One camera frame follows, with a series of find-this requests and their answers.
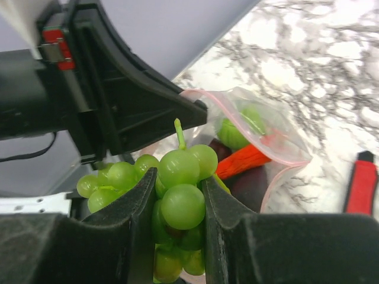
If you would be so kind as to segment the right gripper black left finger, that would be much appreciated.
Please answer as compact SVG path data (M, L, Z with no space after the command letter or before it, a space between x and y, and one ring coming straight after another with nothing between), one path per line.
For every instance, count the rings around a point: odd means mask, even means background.
M156 169L82 221L62 214L1 217L2 283L152 283Z

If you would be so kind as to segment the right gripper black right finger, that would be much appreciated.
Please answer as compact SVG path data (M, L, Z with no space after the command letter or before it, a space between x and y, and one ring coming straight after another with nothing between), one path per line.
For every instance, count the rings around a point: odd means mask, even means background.
M378 222L357 214L257 214L202 182L207 283L377 283Z

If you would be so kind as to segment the purple toy eggplant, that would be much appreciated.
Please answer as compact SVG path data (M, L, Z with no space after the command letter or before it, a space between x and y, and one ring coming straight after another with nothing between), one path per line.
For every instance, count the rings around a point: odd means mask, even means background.
M234 153L230 148L216 139L212 140L210 147L216 152L219 162ZM260 211L268 188L265 165L249 169L222 181L231 191L232 195L242 204L254 212Z

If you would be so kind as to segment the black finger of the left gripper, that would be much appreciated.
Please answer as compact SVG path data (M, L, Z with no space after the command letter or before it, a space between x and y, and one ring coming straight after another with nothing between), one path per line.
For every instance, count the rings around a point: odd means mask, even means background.
M150 67L121 39L100 1L66 6L66 80L75 104L69 131L83 163L131 153L204 125L207 108Z

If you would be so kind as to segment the green toy grapes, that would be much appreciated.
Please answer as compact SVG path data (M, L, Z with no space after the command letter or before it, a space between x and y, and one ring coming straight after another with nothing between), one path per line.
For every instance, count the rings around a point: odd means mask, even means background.
M134 164L108 163L96 175L85 175L76 184L89 211L95 213L135 187L149 169L157 169L157 200L151 224L154 283L174 283L182 272L205 274L205 197L201 183L217 177L218 157L205 144L188 147L179 119L174 121L174 127L178 148L161 159L142 154Z

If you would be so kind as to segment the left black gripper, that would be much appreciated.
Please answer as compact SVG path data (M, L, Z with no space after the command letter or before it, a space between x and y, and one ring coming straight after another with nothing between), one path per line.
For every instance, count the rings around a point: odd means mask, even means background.
M1 52L1 139L67 130L89 139L89 77L76 11L45 11L37 19L42 59L29 46Z

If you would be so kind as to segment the orange toy carrot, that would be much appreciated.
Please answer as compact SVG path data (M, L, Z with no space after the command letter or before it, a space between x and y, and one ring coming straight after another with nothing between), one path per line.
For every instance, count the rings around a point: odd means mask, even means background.
M263 166L271 159L249 144L218 163L216 175L225 180L249 169Z

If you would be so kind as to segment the clear zip top bag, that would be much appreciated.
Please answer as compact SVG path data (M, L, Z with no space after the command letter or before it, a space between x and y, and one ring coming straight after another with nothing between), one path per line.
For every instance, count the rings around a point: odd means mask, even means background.
M180 96L203 102L208 108L206 124L184 132L188 146L207 144L216 138L234 152L252 144L271 161L265 165L268 188L260 212L271 192L311 161L311 155L288 118L285 106L266 101L236 87L227 91L187 89Z

